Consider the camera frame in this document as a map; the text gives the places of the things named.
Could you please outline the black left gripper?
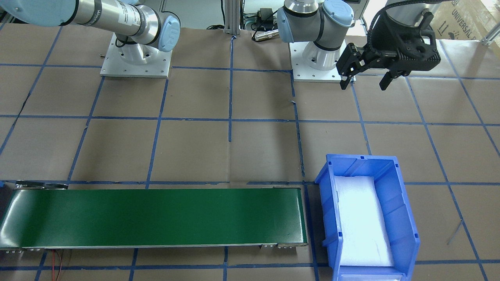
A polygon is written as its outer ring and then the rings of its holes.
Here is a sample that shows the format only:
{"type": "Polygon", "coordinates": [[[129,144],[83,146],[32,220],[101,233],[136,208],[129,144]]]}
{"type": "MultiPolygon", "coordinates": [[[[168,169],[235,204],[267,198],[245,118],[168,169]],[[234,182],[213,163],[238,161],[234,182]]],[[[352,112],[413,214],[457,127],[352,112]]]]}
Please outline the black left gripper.
{"type": "Polygon", "coordinates": [[[423,21],[418,26],[409,26],[383,11],[370,30],[371,43],[363,47],[348,43],[338,59],[336,69],[341,75],[341,89],[346,90],[351,79],[369,66],[389,69],[380,81],[382,91],[401,75],[435,68],[441,57],[430,26],[434,15],[427,10],[422,16],[423,21]]]}

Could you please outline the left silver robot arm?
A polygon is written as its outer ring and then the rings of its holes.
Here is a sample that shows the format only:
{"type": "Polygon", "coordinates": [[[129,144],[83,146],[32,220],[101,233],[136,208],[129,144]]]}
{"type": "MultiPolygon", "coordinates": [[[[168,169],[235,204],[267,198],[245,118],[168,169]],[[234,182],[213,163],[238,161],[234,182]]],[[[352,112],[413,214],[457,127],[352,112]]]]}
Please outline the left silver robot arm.
{"type": "Polygon", "coordinates": [[[277,10],[277,29],[286,43],[306,42],[303,58],[314,69],[337,69],[346,89],[353,76],[387,69],[380,89],[412,71],[430,71],[441,62],[431,22],[440,0],[389,0],[373,18],[367,42],[341,45],[355,13],[343,0],[286,0],[277,10]]]}

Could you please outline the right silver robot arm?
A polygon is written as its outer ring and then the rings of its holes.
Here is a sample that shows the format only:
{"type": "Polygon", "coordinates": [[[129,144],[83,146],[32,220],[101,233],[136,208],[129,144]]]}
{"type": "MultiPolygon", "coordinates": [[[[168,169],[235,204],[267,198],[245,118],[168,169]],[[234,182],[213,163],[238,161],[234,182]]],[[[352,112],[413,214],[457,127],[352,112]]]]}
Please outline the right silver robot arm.
{"type": "Polygon", "coordinates": [[[139,46],[142,63],[171,55],[180,38],[180,20],[139,0],[2,0],[1,7],[23,22],[56,27],[69,24],[113,32],[115,46],[139,46]]]}

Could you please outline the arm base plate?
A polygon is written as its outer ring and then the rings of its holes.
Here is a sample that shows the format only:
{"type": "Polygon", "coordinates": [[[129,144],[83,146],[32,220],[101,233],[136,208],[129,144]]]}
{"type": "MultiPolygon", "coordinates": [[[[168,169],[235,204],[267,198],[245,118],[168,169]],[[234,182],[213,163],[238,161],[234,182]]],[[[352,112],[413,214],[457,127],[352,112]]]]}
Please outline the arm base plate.
{"type": "Polygon", "coordinates": [[[100,74],[113,78],[168,78],[171,55],[151,46],[122,45],[113,34],[100,74]]]}
{"type": "Polygon", "coordinates": [[[293,80],[295,82],[334,82],[339,83],[342,76],[336,69],[345,40],[337,50],[323,50],[314,42],[289,43],[293,80]]]}

